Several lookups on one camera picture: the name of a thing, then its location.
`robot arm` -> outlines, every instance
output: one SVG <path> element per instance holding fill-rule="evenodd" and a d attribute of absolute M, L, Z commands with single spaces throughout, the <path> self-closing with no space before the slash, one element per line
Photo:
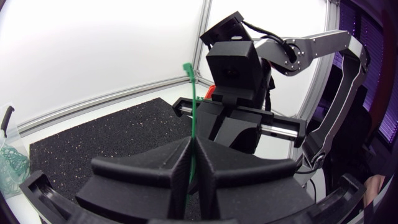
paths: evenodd
<path fill-rule="evenodd" d="M 343 55 L 343 79 L 330 110 L 320 127 L 310 133 L 302 145 L 307 163 L 312 169 L 317 169 L 329 153 L 331 142 L 351 107 L 356 90 L 366 77 L 368 54 L 358 40 L 343 30 L 284 40 L 292 46 L 297 55 L 297 60 L 293 63 L 282 47 L 273 40 L 261 40 L 255 47 L 259 57 L 269 60 L 279 72 L 287 76 L 297 75 L 306 69 L 314 58 L 334 52 Z"/>

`green bag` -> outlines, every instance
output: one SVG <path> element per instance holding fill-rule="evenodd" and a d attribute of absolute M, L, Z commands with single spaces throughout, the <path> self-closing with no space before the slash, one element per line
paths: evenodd
<path fill-rule="evenodd" d="M 9 125 L 13 111 L 13 107 L 7 107 L 0 129 L 0 191 L 4 198 L 20 194 L 19 184 L 30 173 L 29 158 L 18 129 L 14 123 Z"/>

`black cable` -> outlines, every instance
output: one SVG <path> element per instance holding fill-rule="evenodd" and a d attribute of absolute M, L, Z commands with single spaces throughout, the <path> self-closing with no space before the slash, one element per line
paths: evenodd
<path fill-rule="evenodd" d="M 250 29 L 252 29 L 252 30 L 254 30 L 254 31 L 256 31 L 256 32 L 259 32 L 259 33 L 262 33 L 262 34 L 267 34 L 267 35 L 276 37 L 276 38 L 279 40 L 278 42 L 279 42 L 280 44 L 283 43 L 283 41 L 284 41 L 284 40 L 282 40 L 282 38 L 280 38 L 278 35 L 276 35 L 276 34 L 274 34 L 274 33 L 272 33 L 272 32 L 269 32 L 268 30 L 264 30 L 264 29 L 261 29 L 260 27 L 256 27 L 256 26 L 254 26 L 254 25 L 252 25 L 252 24 L 250 24 L 250 23 L 248 23 L 248 22 L 246 22 L 246 21 L 242 21 L 242 23 L 243 23 L 244 25 L 246 25 L 248 28 L 250 28 Z"/>
<path fill-rule="evenodd" d="M 316 172 L 318 169 L 320 168 L 319 164 L 314 167 L 312 170 L 310 171 L 296 171 L 296 174 L 312 174 L 313 172 Z"/>
<path fill-rule="evenodd" d="M 317 188 L 315 187 L 315 184 L 314 184 L 312 179 L 310 179 L 310 182 L 311 182 L 311 184 L 313 186 L 313 198 L 314 198 L 315 203 L 316 203 L 317 202 Z"/>
<path fill-rule="evenodd" d="M 315 171 L 317 171 L 317 169 L 313 169 L 310 171 L 296 171 L 296 174 L 312 174 Z"/>
<path fill-rule="evenodd" d="M 271 36 L 271 35 L 264 35 L 261 37 L 262 39 L 272 39 L 276 41 L 278 44 L 280 44 L 279 39 L 277 37 Z"/>
<path fill-rule="evenodd" d="M 283 48 L 283 50 L 289 57 L 289 60 L 291 63 L 294 63 L 297 60 L 297 56 L 296 56 L 296 53 L 294 52 L 294 50 L 290 47 L 290 45 L 286 41 L 282 40 L 282 38 L 280 38 L 278 35 L 276 35 L 272 32 L 269 32 L 267 30 L 261 29 L 260 27 L 256 27 L 246 21 L 242 21 L 242 23 L 244 25 L 246 25 L 248 28 L 250 28 L 256 32 L 270 36 L 269 38 L 273 37 L 272 39 L 275 40 L 278 44 L 280 44 L 280 46 Z"/>

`black handle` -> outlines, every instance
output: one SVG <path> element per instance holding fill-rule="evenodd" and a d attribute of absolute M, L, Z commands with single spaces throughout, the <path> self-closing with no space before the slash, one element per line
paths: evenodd
<path fill-rule="evenodd" d="M 0 129 L 4 131 L 4 137 L 7 137 L 6 131 L 7 131 L 7 127 L 8 127 L 8 122 L 10 122 L 11 113 L 13 111 L 15 111 L 15 109 L 12 106 L 9 106 L 7 108 L 6 114 L 4 115 L 4 118 L 2 119 Z"/>

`metal rod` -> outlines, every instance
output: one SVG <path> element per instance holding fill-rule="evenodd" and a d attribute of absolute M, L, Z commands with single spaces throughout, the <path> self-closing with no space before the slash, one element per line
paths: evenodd
<path fill-rule="evenodd" d="M 286 139 L 290 141 L 294 141 L 297 138 L 298 133 L 293 130 L 288 130 L 284 128 L 278 128 L 274 126 L 269 126 L 266 124 L 261 125 L 261 133 L 276 137 L 276 138 L 281 138 L 281 139 Z"/>
<path fill-rule="evenodd" d="M 162 88 L 165 86 L 188 82 L 188 79 L 189 78 L 186 76 L 171 78 L 168 80 L 162 80 L 159 82 L 141 85 L 141 86 L 127 89 L 127 90 L 119 91 L 116 93 L 93 98 L 91 100 L 83 101 L 81 103 L 67 106 L 65 108 L 59 109 L 57 111 L 53 111 L 51 113 L 47 113 L 41 117 L 32 119 L 25 123 L 22 123 L 18 126 L 18 130 L 19 130 L 21 136 L 23 137 L 30 133 L 33 133 L 34 131 L 32 131 L 32 130 L 34 130 L 34 129 L 36 129 L 36 131 L 38 131 L 39 129 L 41 129 L 40 127 L 43 126 L 44 124 L 59 123 L 59 122 L 63 121 L 61 118 L 70 116 L 71 114 L 77 113 L 79 111 L 87 110 L 88 108 L 92 108 L 94 106 L 99 106 L 99 105 L 108 106 L 109 104 L 106 105 L 106 103 L 109 103 L 109 102 L 117 103 L 117 100 L 120 100 L 121 98 L 123 98 L 125 100 L 125 98 L 127 98 L 127 97 L 131 97 L 132 95 L 137 95 L 144 91 L 151 91 L 151 90 L 155 90 L 157 88 Z"/>

